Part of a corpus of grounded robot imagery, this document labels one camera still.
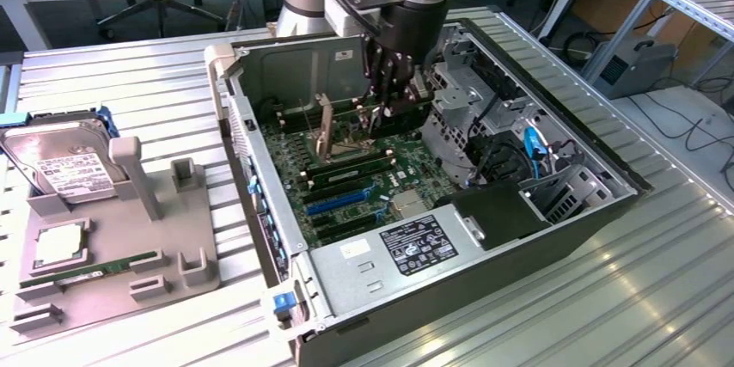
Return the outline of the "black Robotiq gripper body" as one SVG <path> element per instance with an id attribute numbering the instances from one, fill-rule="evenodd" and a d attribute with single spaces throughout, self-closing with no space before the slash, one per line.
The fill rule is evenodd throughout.
<path id="1" fill-rule="evenodd" d="M 380 64 L 386 62 L 389 53 L 410 56 L 414 65 L 424 64 L 437 42 L 446 10 L 445 0 L 430 4 L 402 2 L 380 9 L 376 38 Z"/>

